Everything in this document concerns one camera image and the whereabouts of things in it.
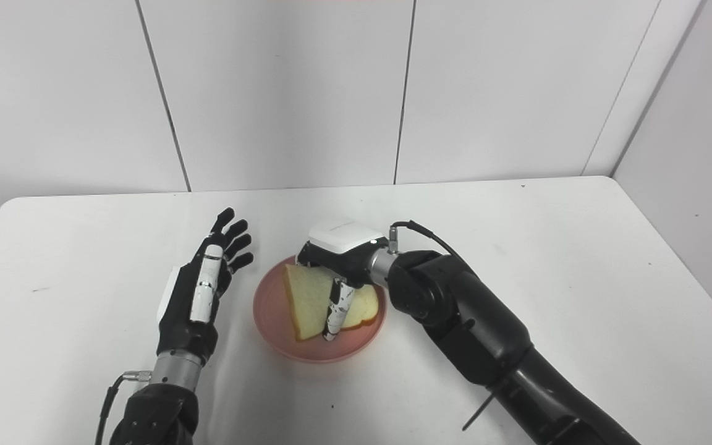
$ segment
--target white table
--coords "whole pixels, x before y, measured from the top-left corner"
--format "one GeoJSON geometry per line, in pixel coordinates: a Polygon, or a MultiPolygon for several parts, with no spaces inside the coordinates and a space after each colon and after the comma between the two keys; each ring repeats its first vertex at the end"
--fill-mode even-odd
{"type": "MultiPolygon", "coordinates": [[[[602,177],[19,198],[0,210],[0,444],[90,443],[106,387],[155,361],[156,306],[215,215],[247,219],[201,377],[198,444],[531,443],[412,319],[331,365],[288,361],[252,321],[254,290],[331,216],[436,231],[540,352],[641,443],[712,443],[712,300],[621,188],[602,177]]],[[[401,232],[402,250],[432,247],[401,232]]],[[[135,386],[125,383],[108,434],[135,386]]]]}

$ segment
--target bread slice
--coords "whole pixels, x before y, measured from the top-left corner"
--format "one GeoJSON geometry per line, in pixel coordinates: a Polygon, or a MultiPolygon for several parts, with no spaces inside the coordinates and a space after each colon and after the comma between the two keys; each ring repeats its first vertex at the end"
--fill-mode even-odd
{"type": "MultiPolygon", "coordinates": [[[[284,279],[296,341],[320,335],[326,324],[333,273],[325,268],[285,265],[284,279]]],[[[375,287],[365,285],[356,290],[342,329],[356,329],[372,324],[377,316],[378,294],[375,287]]]]}

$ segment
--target white wall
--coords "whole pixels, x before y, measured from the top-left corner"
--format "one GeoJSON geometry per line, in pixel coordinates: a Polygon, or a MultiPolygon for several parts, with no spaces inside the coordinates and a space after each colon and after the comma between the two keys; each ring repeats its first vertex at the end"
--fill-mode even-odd
{"type": "Polygon", "coordinates": [[[136,5],[0,2],[0,204],[184,191],[136,5]]]}
{"type": "Polygon", "coordinates": [[[697,1],[3,0],[0,204],[607,174],[697,1]]]}
{"type": "Polygon", "coordinates": [[[711,1],[662,82],[616,179],[712,296],[711,1]]]}
{"type": "Polygon", "coordinates": [[[192,189],[392,183],[412,0],[142,5],[192,189]]]}
{"type": "Polygon", "coordinates": [[[397,181],[609,174],[696,4],[418,2],[397,181]]]}

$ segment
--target robotic arm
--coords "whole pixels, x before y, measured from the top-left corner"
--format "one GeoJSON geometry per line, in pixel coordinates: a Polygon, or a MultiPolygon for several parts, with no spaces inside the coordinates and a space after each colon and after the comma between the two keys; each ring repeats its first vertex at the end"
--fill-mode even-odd
{"type": "Polygon", "coordinates": [[[195,390],[200,372],[218,341],[214,320],[218,302],[232,275],[250,264],[251,253],[238,252],[252,242],[241,219],[228,208],[218,215],[209,236],[190,262],[180,268],[164,316],[155,368],[127,372],[109,388],[96,445],[100,445],[111,400],[125,378],[150,383],[128,399],[124,417],[111,435],[110,445],[191,445],[198,423],[195,390]]]}
{"type": "MultiPolygon", "coordinates": [[[[469,423],[495,398],[540,445],[638,445],[537,352],[526,326],[443,240],[409,221],[394,223],[388,240],[359,239],[350,247],[358,239],[354,233],[363,234],[354,224],[316,226],[297,262],[329,268],[350,287],[387,287],[392,306],[422,324],[466,380],[491,391],[469,423]],[[399,226],[435,240],[449,254],[399,252],[399,226]],[[338,245],[349,248],[342,252],[338,245]]],[[[339,303],[337,293],[333,289],[330,312],[339,303]]]]}

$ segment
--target pink plate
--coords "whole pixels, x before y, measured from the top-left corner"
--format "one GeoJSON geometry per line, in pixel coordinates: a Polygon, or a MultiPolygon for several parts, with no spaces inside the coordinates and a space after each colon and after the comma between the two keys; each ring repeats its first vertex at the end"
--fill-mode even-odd
{"type": "Polygon", "coordinates": [[[316,336],[307,341],[296,341],[290,304],[285,294],[282,276],[284,265],[295,264],[293,256],[275,265],[263,276],[255,291],[254,316],[257,330],[274,349],[286,357],[308,363],[334,363],[355,355],[375,338],[386,316],[386,298],[382,287],[378,293],[378,316],[368,326],[340,331],[333,341],[316,336]]]}

